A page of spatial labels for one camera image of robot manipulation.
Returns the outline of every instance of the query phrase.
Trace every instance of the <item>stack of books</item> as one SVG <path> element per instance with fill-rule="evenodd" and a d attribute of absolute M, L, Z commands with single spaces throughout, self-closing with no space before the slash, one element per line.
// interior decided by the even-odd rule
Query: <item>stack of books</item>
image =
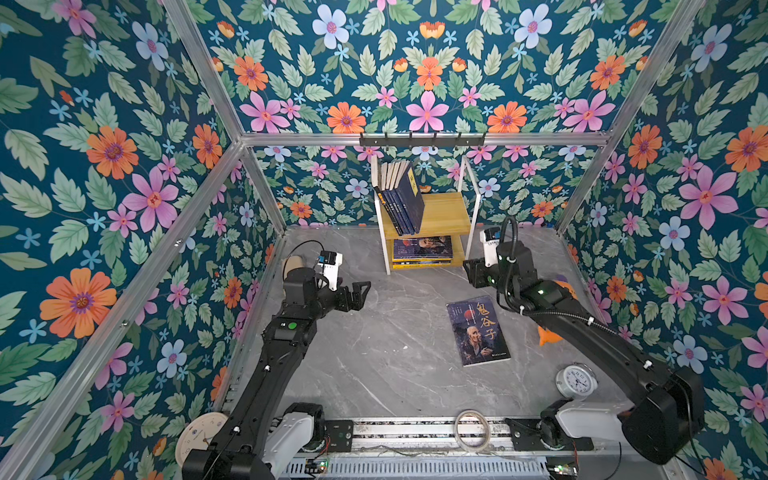
<path fill-rule="evenodd" d="M 424 199 L 409 161 L 373 162 L 371 185 L 398 235 L 416 235 L 424 217 Z"/>
<path fill-rule="evenodd" d="M 404 270 L 421 266 L 448 266 L 453 261 L 451 237 L 395 239 L 392 268 Z"/>

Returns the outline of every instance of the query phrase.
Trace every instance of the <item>wooden shelf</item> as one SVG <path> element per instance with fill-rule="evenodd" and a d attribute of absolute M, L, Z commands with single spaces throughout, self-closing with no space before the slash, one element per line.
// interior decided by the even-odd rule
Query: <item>wooden shelf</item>
<path fill-rule="evenodd" d="M 467 209 L 464 207 L 464 198 L 458 192 L 450 194 L 423 194 L 424 217 L 422 228 L 416 235 L 399 236 L 392 225 L 392 219 L 386 212 L 382 212 L 382 225 L 384 237 L 387 240 L 395 238 L 420 238 L 438 237 L 440 235 L 469 235 L 470 222 Z M 389 252 L 392 252 L 392 242 L 389 242 Z"/>
<path fill-rule="evenodd" d="M 427 237 L 436 237 L 436 235 L 427 235 Z M 395 270 L 392 266 L 393 262 L 393 252 L 394 252 L 394 246 L 395 241 L 394 240 L 387 240 L 386 242 L 386 248 L 387 253 L 389 254 L 389 268 L 392 270 Z M 423 266 L 410 266 L 409 268 L 402 268 L 402 269 L 396 269 L 396 271 L 407 271 L 407 270 L 417 270 L 420 268 L 462 268 L 462 264 L 464 263 L 464 247 L 462 246 L 462 237 L 461 235 L 451 235 L 451 247 L 453 248 L 453 261 L 451 263 L 446 263 L 442 265 L 423 265 Z"/>

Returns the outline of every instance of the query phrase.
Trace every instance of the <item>round clock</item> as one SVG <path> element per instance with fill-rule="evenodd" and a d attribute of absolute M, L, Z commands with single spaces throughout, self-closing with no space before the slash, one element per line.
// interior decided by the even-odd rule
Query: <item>round clock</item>
<path fill-rule="evenodd" d="M 208 450 L 208 444 L 226 421 L 227 416 L 221 412 L 206 413 L 192 420 L 179 435 L 176 444 L 176 462 L 179 466 L 184 464 L 193 449 Z"/>
<path fill-rule="evenodd" d="M 598 387 L 592 370 L 582 363 L 574 363 L 558 372 L 554 378 L 558 390 L 568 398 L 582 399 Z"/>

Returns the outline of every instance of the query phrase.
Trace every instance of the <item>metal vent grille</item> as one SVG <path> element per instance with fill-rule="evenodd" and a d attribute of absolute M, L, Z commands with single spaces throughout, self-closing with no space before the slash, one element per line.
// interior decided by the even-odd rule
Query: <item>metal vent grille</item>
<path fill-rule="evenodd" d="M 285 473 L 310 478 L 304 458 L 292 460 Z M 544 458 L 332 458 L 328 471 L 318 477 L 336 478 L 547 478 Z"/>

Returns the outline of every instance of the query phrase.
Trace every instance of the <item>marble surface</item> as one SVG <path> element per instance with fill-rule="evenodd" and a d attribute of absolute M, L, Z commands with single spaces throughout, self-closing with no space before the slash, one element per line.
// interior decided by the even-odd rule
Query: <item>marble surface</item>
<path fill-rule="evenodd" d="M 541 278 L 565 275 L 582 303 L 584 287 L 564 244 L 551 229 L 521 228 Z M 373 228 L 289 230 L 287 254 L 299 242 L 320 240 L 344 255 L 344 284 L 370 280 L 372 291 L 360 312 L 331 312 L 319 320 L 317 335 L 288 385 L 278 415 L 292 402 L 323 405 L 326 417 L 451 416 L 465 409 L 484 415 L 538 415 L 560 399 L 557 371 L 573 362 L 589 365 L 598 378 L 590 400 L 626 399 L 594 364 L 565 341 L 538 345 L 535 323 L 495 306 L 512 359 L 462 367 L 445 308 L 446 303 L 483 294 L 472 288 L 460 268 L 393 271 L 386 275 L 379 231 Z M 316 246 L 301 254 L 314 261 Z M 480 257 L 475 242 L 471 258 Z M 261 332 L 280 308 L 282 283 L 275 279 L 257 325 Z M 261 338 L 253 339 L 241 386 L 258 362 Z"/>

